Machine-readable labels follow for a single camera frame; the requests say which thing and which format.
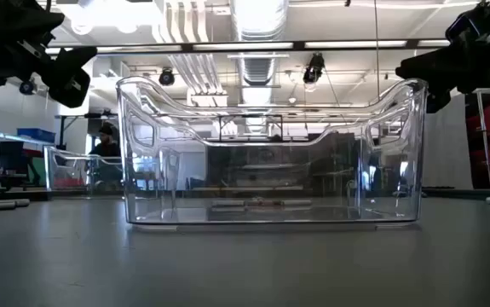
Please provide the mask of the person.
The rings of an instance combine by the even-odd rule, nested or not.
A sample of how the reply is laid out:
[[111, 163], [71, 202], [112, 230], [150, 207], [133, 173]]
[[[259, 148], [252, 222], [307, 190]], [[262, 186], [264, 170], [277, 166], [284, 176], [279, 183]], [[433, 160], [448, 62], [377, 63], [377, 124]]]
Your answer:
[[120, 146], [113, 139], [112, 125], [105, 123], [99, 129], [100, 143], [89, 153], [98, 156], [95, 166], [94, 185], [101, 191], [117, 190], [122, 179]]

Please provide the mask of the black overhead frame beam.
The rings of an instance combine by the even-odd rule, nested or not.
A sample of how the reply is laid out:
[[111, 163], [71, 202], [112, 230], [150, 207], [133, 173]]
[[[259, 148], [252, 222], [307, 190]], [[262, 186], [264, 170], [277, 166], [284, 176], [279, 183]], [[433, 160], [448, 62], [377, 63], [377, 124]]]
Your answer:
[[96, 46], [99, 55], [281, 52], [313, 50], [438, 49], [450, 43], [441, 38], [337, 41], [259, 41], [222, 43], [151, 43]]

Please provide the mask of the black table edge rail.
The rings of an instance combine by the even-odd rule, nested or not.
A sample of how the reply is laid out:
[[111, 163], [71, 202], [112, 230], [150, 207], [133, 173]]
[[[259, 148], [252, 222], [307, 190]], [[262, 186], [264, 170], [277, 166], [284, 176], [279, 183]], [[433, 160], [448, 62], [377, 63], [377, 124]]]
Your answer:
[[[448, 189], [448, 188], [424, 188], [423, 193], [429, 198], [452, 198], [465, 200], [484, 200], [490, 196], [488, 189]], [[320, 192], [305, 190], [266, 190], [266, 191], [237, 191], [237, 190], [183, 190], [176, 191], [176, 197], [185, 198], [244, 198], [244, 197], [263, 197], [263, 198], [314, 198], [314, 197], [346, 197], [347, 193], [337, 194], [335, 192]], [[14, 191], [0, 193], [0, 200], [10, 199], [29, 199], [31, 201], [46, 201], [53, 198], [100, 198], [100, 197], [124, 197], [123, 191], [97, 191], [89, 192], [83, 190], [62, 190], [62, 191]]]

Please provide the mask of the silver ribbed ceiling duct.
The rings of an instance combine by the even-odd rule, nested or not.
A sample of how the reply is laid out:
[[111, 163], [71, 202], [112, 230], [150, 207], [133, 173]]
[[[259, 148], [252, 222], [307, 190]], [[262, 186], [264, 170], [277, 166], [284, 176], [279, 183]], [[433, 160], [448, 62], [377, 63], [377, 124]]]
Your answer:
[[[230, 0], [238, 42], [279, 41], [285, 31], [289, 0]], [[274, 58], [238, 59], [241, 99], [246, 105], [268, 105], [274, 81]]]

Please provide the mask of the green background object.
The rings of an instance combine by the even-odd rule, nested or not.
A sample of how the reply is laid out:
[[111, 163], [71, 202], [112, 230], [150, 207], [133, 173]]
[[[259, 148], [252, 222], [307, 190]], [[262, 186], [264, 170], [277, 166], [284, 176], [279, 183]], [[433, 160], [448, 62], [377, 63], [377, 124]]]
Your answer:
[[44, 158], [28, 157], [27, 167], [30, 183], [35, 186], [45, 186], [47, 179]]

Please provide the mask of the red tray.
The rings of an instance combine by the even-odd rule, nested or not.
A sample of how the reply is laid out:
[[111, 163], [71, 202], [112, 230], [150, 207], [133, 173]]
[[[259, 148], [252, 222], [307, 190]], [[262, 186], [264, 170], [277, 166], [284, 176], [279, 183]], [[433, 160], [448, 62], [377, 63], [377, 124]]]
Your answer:
[[56, 178], [53, 182], [52, 188], [77, 188], [83, 184], [83, 181], [79, 178]]

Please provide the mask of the white ceiling pipe bundle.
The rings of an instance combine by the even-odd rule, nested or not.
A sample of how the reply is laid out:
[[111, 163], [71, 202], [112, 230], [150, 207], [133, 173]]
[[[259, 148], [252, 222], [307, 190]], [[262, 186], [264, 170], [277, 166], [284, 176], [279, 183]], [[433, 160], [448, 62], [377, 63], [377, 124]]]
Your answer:
[[[205, 0], [153, 0], [152, 36], [156, 43], [207, 43]], [[188, 87], [188, 95], [224, 101], [227, 91], [211, 54], [173, 54], [170, 63]]]

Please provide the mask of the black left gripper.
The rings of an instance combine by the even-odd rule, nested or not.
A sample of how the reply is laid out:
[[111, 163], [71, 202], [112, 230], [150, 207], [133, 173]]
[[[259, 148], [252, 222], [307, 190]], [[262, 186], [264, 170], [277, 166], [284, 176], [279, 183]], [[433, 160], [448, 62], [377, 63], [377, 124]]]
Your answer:
[[65, 107], [83, 105], [90, 84], [83, 66], [97, 55], [97, 48], [60, 49], [52, 60], [45, 47], [64, 19], [36, 0], [0, 0], [0, 85], [12, 77], [28, 80], [36, 72], [52, 99]]

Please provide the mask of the metal rack post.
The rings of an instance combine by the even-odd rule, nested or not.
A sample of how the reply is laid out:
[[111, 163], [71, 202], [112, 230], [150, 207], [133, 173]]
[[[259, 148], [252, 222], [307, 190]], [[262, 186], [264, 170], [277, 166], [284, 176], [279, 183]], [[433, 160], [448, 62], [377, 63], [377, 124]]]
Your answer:
[[489, 155], [489, 144], [488, 144], [488, 136], [487, 136], [487, 124], [485, 120], [485, 111], [483, 106], [484, 94], [490, 94], [490, 89], [476, 90], [476, 99], [477, 99], [478, 113], [479, 113], [480, 125], [481, 125], [480, 128], [481, 128], [482, 141], [483, 141], [484, 154], [485, 154], [485, 164], [486, 164], [487, 178], [488, 178], [488, 183], [490, 188], [490, 155]]

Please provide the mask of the white background table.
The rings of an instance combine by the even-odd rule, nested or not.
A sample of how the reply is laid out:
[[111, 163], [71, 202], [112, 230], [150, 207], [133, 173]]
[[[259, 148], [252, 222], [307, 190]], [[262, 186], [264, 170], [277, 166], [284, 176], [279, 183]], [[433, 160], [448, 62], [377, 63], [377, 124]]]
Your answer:
[[1, 141], [12, 141], [12, 142], [24, 142], [28, 144], [34, 144], [37, 146], [54, 146], [54, 143], [39, 141], [32, 139], [28, 136], [15, 136], [0, 132], [0, 142]]

